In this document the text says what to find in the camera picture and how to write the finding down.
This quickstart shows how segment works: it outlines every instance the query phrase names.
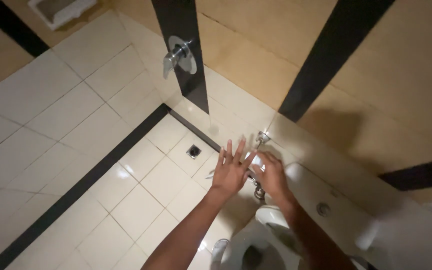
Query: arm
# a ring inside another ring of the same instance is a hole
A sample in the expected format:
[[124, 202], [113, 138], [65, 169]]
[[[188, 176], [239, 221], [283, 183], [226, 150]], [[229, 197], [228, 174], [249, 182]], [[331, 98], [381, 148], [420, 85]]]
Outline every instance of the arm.
[[231, 140], [227, 151], [221, 147], [214, 170], [213, 185], [201, 202], [172, 230], [149, 256], [142, 270], [185, 270], [193, 260], [209, 226], [223, 205], [244, 185], [246, 172], [256, 153], [240, 164], [245, 140], [239, 143], [234, 157]]
[[253, 165], [263, 189], [271, 195], [303, 246], [303, 259], [312, 270], [355, 270], [351, 260], [301, 207], [288, 188], [284, 166], [269, 152], [259, 152], [265, 171]]

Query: left hand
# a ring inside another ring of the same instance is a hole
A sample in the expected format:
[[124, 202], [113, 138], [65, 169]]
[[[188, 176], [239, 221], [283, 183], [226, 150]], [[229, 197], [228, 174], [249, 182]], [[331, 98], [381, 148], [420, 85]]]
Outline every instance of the left hand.
[[226, 150], [221, 147], [219, 151], [218, 162], [214, 170], [213, 185], [210, 190], [218, 191], [225, 200], [228, 200], [243, 188], [244, 182], [249, 175], [248, 167], [256, 156], [256, 151], [252, 151], [243, 163], [240, 163], [245, 144], [246, 139], [243, 138], [237, 146], [234, 156], [232, 155], [231, 140], [227, 141]]

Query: hand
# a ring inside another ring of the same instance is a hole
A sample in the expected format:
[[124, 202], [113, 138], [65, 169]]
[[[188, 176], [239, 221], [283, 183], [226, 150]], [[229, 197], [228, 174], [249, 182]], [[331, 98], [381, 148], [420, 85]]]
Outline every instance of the hand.
[[257, 155], [264, 164], [264, 171], [257, 165], [253, 165], [252, 169], [258, 176], [258, 181], [261, 183], [262, 188], [275, 201], [293, 199], [294, 195], [288, 187], [281, 160], [277, 159], [270, 152], [258, 152]]
[[237, 146], [234, 157], [232, 155], [231, 140], [227, 141], [226, 151], [224, 147], [221, 147], [219, 151], [219, 158], [214, 170], [213, 185], [210, 191], [219, 192], [224, 200], [228, 200], [240, 191], [244, 186], [246, 178], [248, 178], [248, 167], [255, 158], [256, 151], [251, 152], [243, 163], [240, 163], [245, 144], [246, 139], [243, 138]]

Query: white toilet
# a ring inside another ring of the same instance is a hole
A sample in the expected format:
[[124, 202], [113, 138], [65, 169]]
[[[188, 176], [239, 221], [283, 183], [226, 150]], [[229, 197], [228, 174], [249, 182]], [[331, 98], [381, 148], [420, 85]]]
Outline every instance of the white toilet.
[[[293, 193], [295, 188], [304, 187], [301, 179], [311, 179], [314, 174], [299, 164], [290, 164], [285, 169], [288, 184]], [[221, 270], [294, 270], [307, 269], [299, 255], [300, 244], [289, 229], [281, 211], [271, 197], [266, 195], [267, 205], [261, 206], [255, 217], [227, 244], [221, 259]], [[353, 261], [358, 269], [365, 268]]]

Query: floor drain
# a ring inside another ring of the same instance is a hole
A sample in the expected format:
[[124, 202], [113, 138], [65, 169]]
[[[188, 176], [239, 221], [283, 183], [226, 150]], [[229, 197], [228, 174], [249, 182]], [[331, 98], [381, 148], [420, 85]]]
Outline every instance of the floor drain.
[[201, 149], [199, 149], [196, 145], [192, 145], [189, 147], [188, 151], [186, 151], [186, 154], [188, 154], [192, 159], [196, 159], [196, 157], [201, 153]]

